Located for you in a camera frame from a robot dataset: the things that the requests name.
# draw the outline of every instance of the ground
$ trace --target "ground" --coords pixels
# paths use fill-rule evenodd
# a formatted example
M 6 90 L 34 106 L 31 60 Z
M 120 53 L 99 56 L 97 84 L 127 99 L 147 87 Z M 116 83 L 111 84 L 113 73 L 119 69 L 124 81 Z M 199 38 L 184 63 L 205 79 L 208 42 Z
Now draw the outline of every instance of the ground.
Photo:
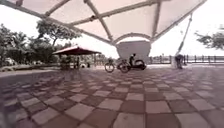
M 224 128 L 223 73 L 222 66 L 191 66 L 127 74 L 91 69 L 6 75 L 0 79 L 0 125 Z

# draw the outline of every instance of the white canopy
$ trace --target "white canopy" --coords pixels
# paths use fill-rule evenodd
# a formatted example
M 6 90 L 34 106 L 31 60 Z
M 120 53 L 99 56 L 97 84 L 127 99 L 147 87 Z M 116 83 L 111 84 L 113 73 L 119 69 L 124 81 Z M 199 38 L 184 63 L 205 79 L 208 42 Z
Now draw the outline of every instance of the white canopy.
M 107 43 L 139 36 L 156 40 L 206 0 L 0 0 Z

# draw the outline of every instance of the pole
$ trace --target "pole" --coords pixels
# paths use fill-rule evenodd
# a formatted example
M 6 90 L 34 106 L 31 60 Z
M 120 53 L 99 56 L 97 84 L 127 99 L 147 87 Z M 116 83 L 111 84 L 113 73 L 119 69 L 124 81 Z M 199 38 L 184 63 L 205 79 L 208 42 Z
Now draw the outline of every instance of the pole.
M 185 40 L 186 40 L 186 37 L 187 37 L 188 31 L 189 31 L 189 28 L 190 28 L 190 26 L 191 26 L 192 17 L 193 17 L 193 14 L 191 14 L 191 16 L 190 16 L 190 19 L 189 19 L 189 22 L 188 22 L 188 25 L 187 25 L 186 32 L 185 32 L 185 34 L 184 34 L 183 40 L 182 40 L 182 42 L 181 42 L 181 44 L 180 44 L 180 46 L 179 46 L 179 48 L 178 48 L 178 51 L 177 51 L 176 55 L 179 54 L 179 53 L 181 52 L 181 50 L 182 50 L 182 48 L 183 48 L 183 46 L 184 46 L 184 42 L 185 42 Z

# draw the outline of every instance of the red umbrella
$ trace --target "red umbrella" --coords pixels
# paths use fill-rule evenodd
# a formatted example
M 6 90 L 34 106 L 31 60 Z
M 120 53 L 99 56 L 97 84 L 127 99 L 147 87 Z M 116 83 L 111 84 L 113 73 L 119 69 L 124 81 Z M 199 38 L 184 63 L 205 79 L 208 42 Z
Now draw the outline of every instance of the red umbrella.
M 53 54 L 59 54 L 59 55 L 90 55 L 90 54 L 96 54 L 100 53 L 97 51 L 89 50 L 86 48 L 81 48 L 79 46 L 73 46 L 69 48 L 65 48 L 59 51 L 54 52 Z

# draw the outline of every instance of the bicycle wheel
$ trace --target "bicycle wheel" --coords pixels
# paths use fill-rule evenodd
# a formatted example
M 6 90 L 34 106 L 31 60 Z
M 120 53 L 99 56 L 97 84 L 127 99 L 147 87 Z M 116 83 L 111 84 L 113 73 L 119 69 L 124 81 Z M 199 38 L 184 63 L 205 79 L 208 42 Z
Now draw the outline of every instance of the bicycle wheel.
M 108 73 L 112 73 L 115 69 L 115 66 L 111 63 L 106 63 L 104 65 L 104 68 L 105 68 L 105 71 L 108 72 Z
M 120 64 L 120 71 L 122 73 L 127 73 L 127 72 L 129 72 L 130 69 L 131 68 L 130 68 L 130 65 L 128 63 L 122 63 L 122 64 Z

